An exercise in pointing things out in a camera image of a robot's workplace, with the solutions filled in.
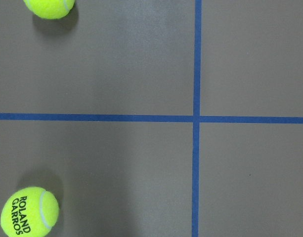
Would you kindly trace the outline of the Roland Garros tennis ball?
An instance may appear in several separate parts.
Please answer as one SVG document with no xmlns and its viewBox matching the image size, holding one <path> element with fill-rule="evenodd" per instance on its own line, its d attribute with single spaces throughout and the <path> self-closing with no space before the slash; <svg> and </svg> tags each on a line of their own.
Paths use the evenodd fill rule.
<svg viewBox="0 0 303 237">
<path fill-rule="evenodd" d="M 8 237 L 44 237 L 59 216 L 59 204 L 51 192 L 41 187 L 27 187 L 6 201 L 0 225 Z"/>
</svg>

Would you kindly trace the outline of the Wilson tennis ball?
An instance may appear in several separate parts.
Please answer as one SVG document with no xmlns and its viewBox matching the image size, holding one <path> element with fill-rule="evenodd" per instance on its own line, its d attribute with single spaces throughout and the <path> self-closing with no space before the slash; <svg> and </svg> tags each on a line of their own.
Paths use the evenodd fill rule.
<svg viewBox="0 0 303 237">
<path fill-rule="evenodd" d="M 68 15 L 75 0 L 23 0 L 26 7 L 36 16 L 56 20 Z"/>
</svg>

